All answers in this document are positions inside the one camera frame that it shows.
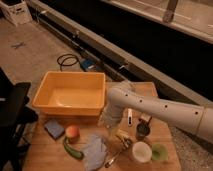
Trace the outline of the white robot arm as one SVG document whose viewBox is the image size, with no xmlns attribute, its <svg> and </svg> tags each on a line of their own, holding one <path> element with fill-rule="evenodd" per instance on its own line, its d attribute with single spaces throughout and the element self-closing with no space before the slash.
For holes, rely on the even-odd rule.
<svg viewBox="0 0 213 171">
<path fill-rule="evenodd" d="M 144 112 L 213 144 L 213 108 L 159 99 L 137 94 L 129 81 L 110 87 L 100 122 L 108 129 L 116 128 L 126 108 Z"/>
</svg>

